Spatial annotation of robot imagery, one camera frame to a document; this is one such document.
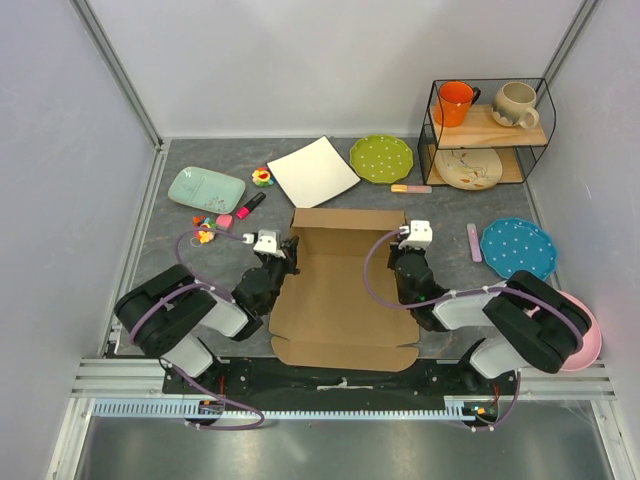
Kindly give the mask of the brown cardboard box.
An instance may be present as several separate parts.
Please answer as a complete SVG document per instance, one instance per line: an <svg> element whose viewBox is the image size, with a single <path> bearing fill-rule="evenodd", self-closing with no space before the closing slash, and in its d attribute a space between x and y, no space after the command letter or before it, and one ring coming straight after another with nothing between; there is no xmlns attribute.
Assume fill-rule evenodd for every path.
<svg viewBox="0 0 640 480"><path fill-rule="evenodd" d="M285 279L269 318L276 357L290 366L399 372L419 350L419 327L397 308L389 247L370 251L398 229L398 210L295 211L299 274Z"/></svg>

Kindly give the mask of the lilac highlighter pen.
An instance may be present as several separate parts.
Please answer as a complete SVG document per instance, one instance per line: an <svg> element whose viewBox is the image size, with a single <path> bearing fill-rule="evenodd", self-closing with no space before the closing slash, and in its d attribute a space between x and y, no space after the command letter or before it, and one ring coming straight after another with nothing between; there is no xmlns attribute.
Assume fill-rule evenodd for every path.
<svg viewBox="0 0 640 480"><path fill-rule="evenodd" d="M472 261L474 263L480 263L482 261L482 251L480 248L477 227L474 223L469 223L466 226L466 230Z"/></svg>

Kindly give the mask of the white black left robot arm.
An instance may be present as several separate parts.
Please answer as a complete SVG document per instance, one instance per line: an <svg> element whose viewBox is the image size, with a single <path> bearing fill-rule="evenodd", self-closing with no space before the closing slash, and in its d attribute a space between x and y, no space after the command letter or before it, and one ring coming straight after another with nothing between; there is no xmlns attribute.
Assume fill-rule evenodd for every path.
<svg viewBox="0 0 640 480"><path fill-rule="evenodd" d="M236 341L251 337L271 314L285 278L297 275L299 238L282 240L278 231L228 238L252 247L261 261L227 291L205 281L179 262L122 296L114 315L129 333L129 341L145 356L163 359L182 370L185 382L198 393L208 393L219 382L217 360L193 330L215 330Z"/></svg>

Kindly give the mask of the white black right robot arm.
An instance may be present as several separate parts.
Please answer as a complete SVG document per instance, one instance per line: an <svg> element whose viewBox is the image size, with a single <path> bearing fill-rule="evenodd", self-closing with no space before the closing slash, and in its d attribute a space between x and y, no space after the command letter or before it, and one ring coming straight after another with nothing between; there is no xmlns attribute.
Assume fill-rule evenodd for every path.
<svg viewBox="0 0 640 480"><path fill-rule="evenodd" d="M388 268L394 272L398 300L426 331L493 327L492 339L477 341L464 354L458 381L477 394L495 378L527 365L548 374L561 370L587 344L595 321L585 307L532 273L519 270L507 281L454 293L434 279L424 251L390 245Z"/></svg>

